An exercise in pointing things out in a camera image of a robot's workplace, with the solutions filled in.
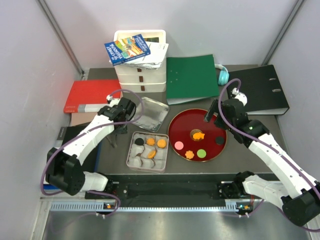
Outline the silver tin lid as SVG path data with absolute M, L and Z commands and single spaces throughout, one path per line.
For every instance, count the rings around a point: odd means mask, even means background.
M 139 128 L 156 133 L 164 122 L 170 107 L 148 97 L 142 97 L 141 101 L 143 103 L 143 111 L 142 105 L 139 103 L 134 118 L 141 117 L 133 124 Z

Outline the metal tongs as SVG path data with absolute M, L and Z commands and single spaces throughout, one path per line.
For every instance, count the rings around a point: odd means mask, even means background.
M 113 131 L 112 133 L 108 134 L 105 138 L 109 142 L 112 148 L 116 148 L 118 146 L 117 144 L 117 135 L 119 134 L 118 130 Z

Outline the orange round waffle cookie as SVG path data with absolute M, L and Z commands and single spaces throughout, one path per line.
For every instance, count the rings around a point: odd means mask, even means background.
M 164 149 L 164 148 L 166 148 L 166 146 L 167 146 L 167 141 L 165 139 L 159 139 L 157 141 L 158 148 Z

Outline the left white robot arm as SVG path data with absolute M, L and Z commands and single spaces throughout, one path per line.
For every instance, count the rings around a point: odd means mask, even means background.
M 83 164 L 105 137 L 126 131 L 135 113 L 136 104 L 133 101 L 124 97 L 110 100 L 76 137 L 48 152 L 46 169 L 41 178 L 71 196 L 96 191 L 102 198 L 109 198 L 114 187 L 108 183 L 108 178 L 85 170 Z

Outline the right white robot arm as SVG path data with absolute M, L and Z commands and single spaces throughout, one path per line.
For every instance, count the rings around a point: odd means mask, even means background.
M 244 171 L 236 174 L 232 183 L 221 184 L 219 190 L 227 197 L 257 196 L 281 209 L 294 225 L 303 227 L 320 214 L 320 182 L 292 160 L 265 125 L 248 118 L 246 103 L 241 92 L 225 101 L 215 99 L 204 121 L 214 120 L 216 127 L 229 131 L 265 163 L 279 183 Z

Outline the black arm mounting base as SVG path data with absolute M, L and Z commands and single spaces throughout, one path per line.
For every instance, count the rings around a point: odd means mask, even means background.
M 107 174 L 103 190 L 125 206 L 159 204 L 200 206 L 223 199 L 218 184 L 233 181 L 236 173 Z

